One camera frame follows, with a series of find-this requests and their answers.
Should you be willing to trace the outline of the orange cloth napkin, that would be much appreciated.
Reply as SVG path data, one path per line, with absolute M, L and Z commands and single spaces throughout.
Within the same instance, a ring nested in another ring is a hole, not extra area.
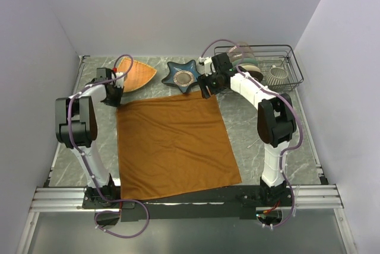
M 216 97 L 137 100 L 116 111 L 123 199 L 157 199 L 241 183 Z

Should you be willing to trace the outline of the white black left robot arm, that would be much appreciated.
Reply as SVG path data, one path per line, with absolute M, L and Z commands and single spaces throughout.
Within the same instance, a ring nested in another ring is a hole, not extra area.
M 96 144 L 98 126 L 94 107 L 98 103 L 118 107 L 124 93 L 126 72 L 98 68 L 96 77 L 82 90 L 55 100 L 55 134 L 58 142 L 76 156 L 87 178 L 85 201 L 110 208 L 118 193 Z

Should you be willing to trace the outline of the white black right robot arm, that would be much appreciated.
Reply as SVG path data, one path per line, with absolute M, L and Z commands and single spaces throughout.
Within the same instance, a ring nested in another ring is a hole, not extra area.
M 253 77 L 252 65 L 233 65 L 226 53 L 198 58 L 204 73 L 197 77 L 205 99 L 225 89 L 245 98 L 257 110 L 257 131 L 264 143 L 264 169 L 258 199 L 272 206 L 287 195 L 286 157 L 297 130 L 297 119 L 287 94 L 271 91 Z

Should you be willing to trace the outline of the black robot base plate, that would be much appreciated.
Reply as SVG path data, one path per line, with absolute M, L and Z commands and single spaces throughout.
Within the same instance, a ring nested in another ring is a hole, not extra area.
M 119 211 L 122 222 L 149 219 L 239 218 L 255 220 L 265 209 L 291 207 L 295 199 L 288 187 L 228 186 L 136 202 L 106 202 L 93 190 L 85 191 L 82 208 L 97 212 Z

